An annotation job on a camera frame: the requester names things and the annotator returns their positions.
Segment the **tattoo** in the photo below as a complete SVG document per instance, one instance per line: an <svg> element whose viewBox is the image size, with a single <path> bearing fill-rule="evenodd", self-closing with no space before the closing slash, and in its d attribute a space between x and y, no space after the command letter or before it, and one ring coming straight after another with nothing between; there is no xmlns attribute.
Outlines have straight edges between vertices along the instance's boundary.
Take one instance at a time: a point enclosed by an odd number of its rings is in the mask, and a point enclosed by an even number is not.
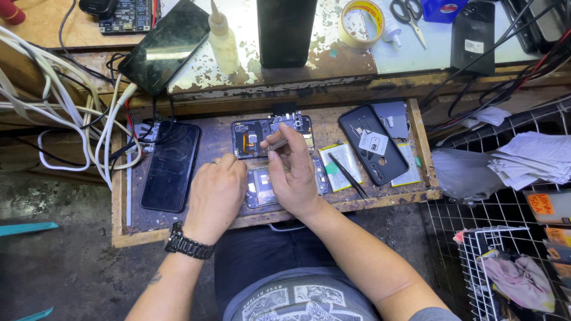
<svg viewBox="0 0 571 321"><path fill-rule="evenodd" d="M163 276L160 274L159 271L157 271L157 272L155 273L155 275L152 277L151 281L148 283L147 288L148 288L149 286L152 286L153 284L157 284L157 282L159 282L160 279L162 279L162 278L163 278Z"/></svg>

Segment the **concrete floor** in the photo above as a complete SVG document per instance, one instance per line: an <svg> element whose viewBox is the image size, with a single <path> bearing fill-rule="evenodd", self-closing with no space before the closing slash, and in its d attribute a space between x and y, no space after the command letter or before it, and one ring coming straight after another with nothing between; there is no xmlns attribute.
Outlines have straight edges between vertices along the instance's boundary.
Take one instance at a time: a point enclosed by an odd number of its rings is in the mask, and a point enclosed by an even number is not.
<svg viewBox="0 0 571 321"><path fill-rule="evenodd" d="M162 242L110 246L106 187L0 174L0 225L55 222L59 228L0 241L0 319L50 307L44 320L123 320L166 253ZM417 204L357 212L361 226L402 255L427 281L426 237ZM193 320L219 320L214 260L195 289Z"/></svg>

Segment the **blue box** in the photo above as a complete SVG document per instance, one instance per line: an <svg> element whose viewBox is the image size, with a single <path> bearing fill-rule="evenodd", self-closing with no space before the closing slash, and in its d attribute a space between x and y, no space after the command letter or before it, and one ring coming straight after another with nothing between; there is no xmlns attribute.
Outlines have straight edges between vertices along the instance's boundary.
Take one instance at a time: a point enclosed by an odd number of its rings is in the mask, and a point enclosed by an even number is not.
<svg viewBox="0 0 571 321"><path fill-rule="evenodd" d="M468 0L420 0L420 3L425 21L452 23Z"/></svg>

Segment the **man's right hand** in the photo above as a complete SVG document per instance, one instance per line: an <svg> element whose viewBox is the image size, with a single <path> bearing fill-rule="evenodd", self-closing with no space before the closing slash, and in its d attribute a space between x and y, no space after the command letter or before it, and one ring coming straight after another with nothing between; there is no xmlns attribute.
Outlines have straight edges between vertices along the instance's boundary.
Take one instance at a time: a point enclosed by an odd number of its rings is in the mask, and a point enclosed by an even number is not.
<svg viewBox="0 0 571 321"><path fill-rule="evenodd" d="M285 138L288 145L277 151L269 151L270 180L274 194L284 209L297 218L317 214L325 202L317 194L313 161L301 133L284 123L278 124L278 131L260 142L261 148Z"/></svg>

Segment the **glue bottle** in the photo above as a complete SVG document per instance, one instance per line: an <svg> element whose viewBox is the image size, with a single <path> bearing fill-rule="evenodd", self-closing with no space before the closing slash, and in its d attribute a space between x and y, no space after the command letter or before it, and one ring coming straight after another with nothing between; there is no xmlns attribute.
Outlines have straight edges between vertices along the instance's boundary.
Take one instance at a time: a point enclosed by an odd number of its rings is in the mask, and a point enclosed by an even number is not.
<svg viewBox="0 0 571 321"><path fill-rule="evenodd" d="M236 47L236 36L232 29L228 27L226 16L218 12L214 1L210 1L212 14L208 17L210 25L210 46L214 52L214 59L218 63L218 69L225 74L233 74L240 69L238 60L238 48Z"/></svg>
<svg viewBox="0 0 571 321"><path fill-rule="evenodd" d="M400 47L399 35L401 33L401 28L395 17L392 15L391 11L385 5L384 0L377 0L375 3L381 8L383 16L385 18L385 30L383 30L383 39L386 42L392 41L395 46Z"/></svg>

